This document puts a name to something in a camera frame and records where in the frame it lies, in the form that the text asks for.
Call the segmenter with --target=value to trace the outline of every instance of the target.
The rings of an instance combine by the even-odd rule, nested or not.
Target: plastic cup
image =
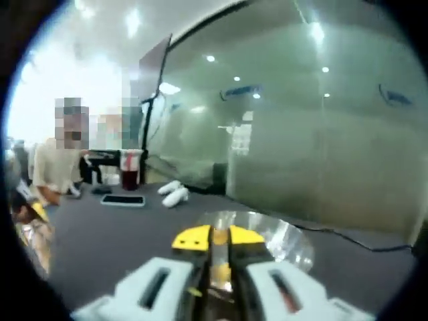
[[[122,149],[120,151],[120,176],[122,188],[134,191],[138,188],[138,173],[140,172],[140,149]]]

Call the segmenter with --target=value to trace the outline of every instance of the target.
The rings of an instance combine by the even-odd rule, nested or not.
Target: glass partition
[[[427,83],[378,5],[256,1],[169,54],[149,150],[264,211],[410,237],[425,212]],[[154,164],[154,167],[165,166]]]

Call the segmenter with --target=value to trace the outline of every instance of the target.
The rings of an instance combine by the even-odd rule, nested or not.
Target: beige shirt
[[[37,145],[34,155],[33,186],[45,186],[64,194],[71,182],[81,181],[80,150],[57,148],[54,138]],[[36,188],[32,188],[43,205],[47,202]]]

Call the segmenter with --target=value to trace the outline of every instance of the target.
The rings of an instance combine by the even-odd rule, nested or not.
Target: black phone
[[[103,205],[123,206],[123,207],[143,207],[144,196],[139,195],[104,195],[101,199]]]

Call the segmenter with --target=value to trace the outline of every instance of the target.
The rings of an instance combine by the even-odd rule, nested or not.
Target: table surface
[[[195,193],[188,202],[167,209],[156,193],[162,185],[148,184],[127,192],[145,195],[142,209],[103,206],[101,197],[91,194],[89,186],[81,199],[62,200],[52,222],[56,234],[49,281],[69,309],[112,294],[119,280],[150,258],[171,257],[175,236],[194,226],[202,214],[251,210],[227,197]],[[114,187],[114,192],[124,194],[120,187]],[[283,215],[280,218],[302,223]],[[341,231],[372,247],[402,244],[393,235]],[[315,249],[309,274],[326,286],[329,297],[341,298],[374,314],[399,291],[417,263],[407,250],[374,253],[337,235],[305,234]]]

